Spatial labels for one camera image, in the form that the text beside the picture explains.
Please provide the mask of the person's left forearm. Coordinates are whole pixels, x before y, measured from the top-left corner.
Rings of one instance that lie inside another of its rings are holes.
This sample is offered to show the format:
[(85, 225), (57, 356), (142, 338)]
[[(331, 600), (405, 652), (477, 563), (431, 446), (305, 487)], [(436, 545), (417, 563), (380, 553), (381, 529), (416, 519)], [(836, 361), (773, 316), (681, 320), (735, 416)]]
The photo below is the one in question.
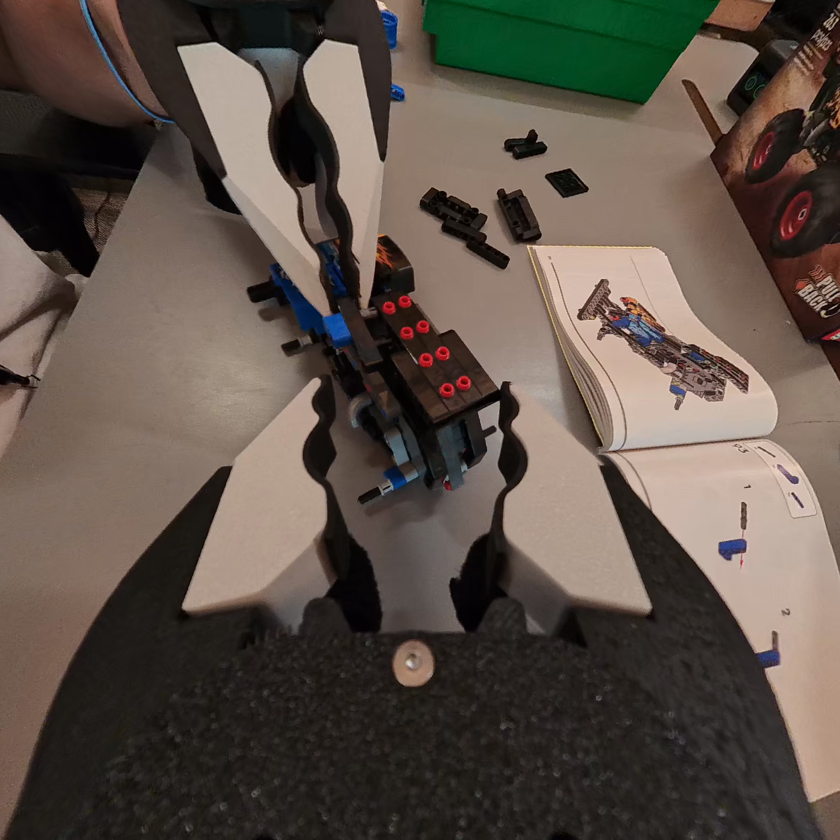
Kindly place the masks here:
[(116, 1), (2, 1), (1, 85), (102, 125), (167, 118)]

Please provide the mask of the black lego frame piece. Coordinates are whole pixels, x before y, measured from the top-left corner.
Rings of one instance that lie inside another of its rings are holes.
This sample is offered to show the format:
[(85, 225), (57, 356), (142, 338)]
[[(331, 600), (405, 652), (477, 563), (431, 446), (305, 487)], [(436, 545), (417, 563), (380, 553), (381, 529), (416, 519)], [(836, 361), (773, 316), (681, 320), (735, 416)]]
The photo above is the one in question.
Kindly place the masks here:
[(506, 192), (504, 188), (499, 188), (497, 190), (497, 201), (510, 234), (515, 241), (532, 244), (541, 238), (542, 232), (538, 219), (529, 199), (522, 190)]

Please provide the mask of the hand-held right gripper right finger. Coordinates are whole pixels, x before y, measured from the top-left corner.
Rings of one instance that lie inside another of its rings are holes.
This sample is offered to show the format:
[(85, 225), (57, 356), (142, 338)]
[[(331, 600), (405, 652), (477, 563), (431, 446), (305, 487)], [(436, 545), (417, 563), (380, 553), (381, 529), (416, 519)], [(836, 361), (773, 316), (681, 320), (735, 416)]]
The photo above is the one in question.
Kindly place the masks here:
[(505, 485), (490, 526), (491, 582), (547, 635), (579, 607), (649, 615), (600, 460), (510, 382), (500, 389), (499, 425)]

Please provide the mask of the lego instruction booklet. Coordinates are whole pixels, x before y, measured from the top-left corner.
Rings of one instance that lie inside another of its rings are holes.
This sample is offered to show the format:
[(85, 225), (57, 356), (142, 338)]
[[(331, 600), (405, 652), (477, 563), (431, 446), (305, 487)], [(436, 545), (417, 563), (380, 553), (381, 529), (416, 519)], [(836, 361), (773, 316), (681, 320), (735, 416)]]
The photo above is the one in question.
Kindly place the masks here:
[(765, 668), (811, 802), (839, 785), (839, 578), (768, 383), (653, 247), (530, 246), (601, 453), (715, 585)]

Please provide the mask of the black blue lego car model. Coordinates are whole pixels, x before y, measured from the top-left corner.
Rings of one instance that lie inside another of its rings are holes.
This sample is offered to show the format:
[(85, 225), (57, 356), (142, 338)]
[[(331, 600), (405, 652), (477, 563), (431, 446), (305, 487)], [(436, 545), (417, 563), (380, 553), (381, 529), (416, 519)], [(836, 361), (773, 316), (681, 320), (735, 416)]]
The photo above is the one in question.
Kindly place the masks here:
[(350, 425), (390, 452), (393, 466), (359, 496), (362, 506), (417, 480), (430, 490), (461, 487), (495, 432), (481, 425), (479, 412), (498, 403), (498, 386), (457, 332), (435, 328), (412, 298), (414, 289), (412, 264), (384, 234), (365, 309), (322, 315), (278, 264), (267, 281), (247, 288), (254, 303), (290, 307), (302, 334), (283, 352), (320, 349), (348, 399)]

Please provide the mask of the black device with green display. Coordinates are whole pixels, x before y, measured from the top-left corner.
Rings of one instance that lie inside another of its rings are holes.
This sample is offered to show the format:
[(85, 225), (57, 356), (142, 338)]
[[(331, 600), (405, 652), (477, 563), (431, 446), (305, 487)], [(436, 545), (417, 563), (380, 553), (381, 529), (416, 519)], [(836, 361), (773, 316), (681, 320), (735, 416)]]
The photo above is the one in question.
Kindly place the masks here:
[(775, 38), (762, 47), (730, 90), (727, 97), (730, 110), (738, 116), (743, 115), (798, 46), (799, 42), (796, 40)]

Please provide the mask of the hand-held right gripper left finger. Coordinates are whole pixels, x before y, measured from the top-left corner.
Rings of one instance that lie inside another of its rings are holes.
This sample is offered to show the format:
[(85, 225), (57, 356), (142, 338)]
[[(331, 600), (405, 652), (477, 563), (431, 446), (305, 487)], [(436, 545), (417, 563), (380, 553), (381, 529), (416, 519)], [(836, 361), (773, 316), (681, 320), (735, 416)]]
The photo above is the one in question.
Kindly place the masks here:
[(314, 377), (234, 459), (184, 613), (253, 607), (295, 632), (307, 604), (336, 582), (326, 477), (334, 418), (331, 381)]

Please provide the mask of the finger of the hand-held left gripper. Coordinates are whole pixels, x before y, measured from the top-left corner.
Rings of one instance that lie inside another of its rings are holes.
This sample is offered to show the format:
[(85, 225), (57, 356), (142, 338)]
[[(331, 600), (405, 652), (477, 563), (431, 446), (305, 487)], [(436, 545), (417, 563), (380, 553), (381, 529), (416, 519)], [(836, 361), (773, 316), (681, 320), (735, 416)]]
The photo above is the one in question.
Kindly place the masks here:
[(365, 307), (375, 272), (384, 161), (357, 45), (326, 38), (302, 62), (298, 117), (314, 147), (305, 228), (316, 244), (339, 240), (346, 287)]
[(178, 48), (219, 153), (222, 182), (280, 267), (321, 315), (331, 307), (321, 260), (301, 225), (300, 198), (270, 146), (273, 101), (260, 71), (218, 43)]

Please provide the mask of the green storage bin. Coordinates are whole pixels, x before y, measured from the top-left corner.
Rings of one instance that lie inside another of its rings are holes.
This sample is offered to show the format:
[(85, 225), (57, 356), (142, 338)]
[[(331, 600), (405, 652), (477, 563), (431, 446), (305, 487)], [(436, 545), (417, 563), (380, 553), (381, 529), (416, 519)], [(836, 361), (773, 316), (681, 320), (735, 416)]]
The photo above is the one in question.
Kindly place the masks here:
[(644, 104), (718, 1), (426, 1), (437, 64)]

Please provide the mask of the lego set cardboard box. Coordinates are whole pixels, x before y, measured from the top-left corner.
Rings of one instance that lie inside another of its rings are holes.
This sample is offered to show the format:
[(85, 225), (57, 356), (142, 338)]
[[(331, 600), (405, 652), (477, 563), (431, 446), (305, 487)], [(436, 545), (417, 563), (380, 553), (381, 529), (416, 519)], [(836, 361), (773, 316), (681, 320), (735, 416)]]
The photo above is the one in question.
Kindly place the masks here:
[(839, 6), (832, 2), (710, 161), (805, 340), (839, 340)]

